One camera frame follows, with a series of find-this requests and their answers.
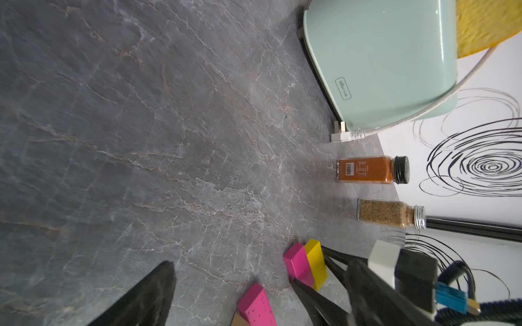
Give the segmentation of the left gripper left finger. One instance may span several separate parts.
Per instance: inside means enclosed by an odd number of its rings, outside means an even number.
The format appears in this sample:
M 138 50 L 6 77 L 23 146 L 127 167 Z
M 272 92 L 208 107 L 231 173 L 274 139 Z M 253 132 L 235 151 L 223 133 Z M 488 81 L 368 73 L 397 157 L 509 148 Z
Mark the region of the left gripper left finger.
M 175 265 L 163 261 L 90 324 L 165 325 L 175 286 Z

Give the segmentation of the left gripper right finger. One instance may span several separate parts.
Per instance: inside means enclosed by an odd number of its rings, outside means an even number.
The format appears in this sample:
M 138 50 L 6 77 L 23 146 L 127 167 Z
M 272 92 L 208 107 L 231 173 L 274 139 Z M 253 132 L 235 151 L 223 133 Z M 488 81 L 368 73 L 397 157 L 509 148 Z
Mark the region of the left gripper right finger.
M 348 263 L 345 282 L 349 325 L 436 325 L 359 260 Z

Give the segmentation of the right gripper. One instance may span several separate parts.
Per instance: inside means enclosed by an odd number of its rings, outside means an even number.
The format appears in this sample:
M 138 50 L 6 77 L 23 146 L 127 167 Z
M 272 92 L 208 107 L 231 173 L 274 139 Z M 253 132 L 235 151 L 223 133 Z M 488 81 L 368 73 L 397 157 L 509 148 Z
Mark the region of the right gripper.
M 346 270 L 336 262 L 349 265 L 367 259 L 322 247 L 325 265 L 334 276 L 346 285 Z M 438 262 L 423 253 L 401 249 L 394 271 L 395 289 L 410 300 L 417 308 L 433 314 L 436 310 L 436 287 L 438 284 Z M 320 295 L 316 290 L 298 279 L 291 282 L 292 289 L 309 314 L 314 326 L 348 326 L 348 312 Z

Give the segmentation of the magenta speckled block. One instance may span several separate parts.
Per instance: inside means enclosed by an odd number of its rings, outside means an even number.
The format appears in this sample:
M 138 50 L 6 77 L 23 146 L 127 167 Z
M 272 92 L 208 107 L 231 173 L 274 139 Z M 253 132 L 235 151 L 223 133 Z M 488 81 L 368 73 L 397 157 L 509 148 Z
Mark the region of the magenta speckled block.
M 251 326 L 277 326 L 265 289 L 258 283 L 246 291 L 238 301 L 237 309 Z

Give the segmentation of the tan triangle block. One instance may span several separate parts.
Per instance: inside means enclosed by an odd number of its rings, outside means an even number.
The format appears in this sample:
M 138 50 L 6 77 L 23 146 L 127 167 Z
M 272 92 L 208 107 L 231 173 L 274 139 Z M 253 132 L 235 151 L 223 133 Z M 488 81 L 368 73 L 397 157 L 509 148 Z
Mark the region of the tan triangle block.
M 236 312 L 232 318 L 231 326 L 250 326 L 250 324 L 241 316 L 239 312 Z

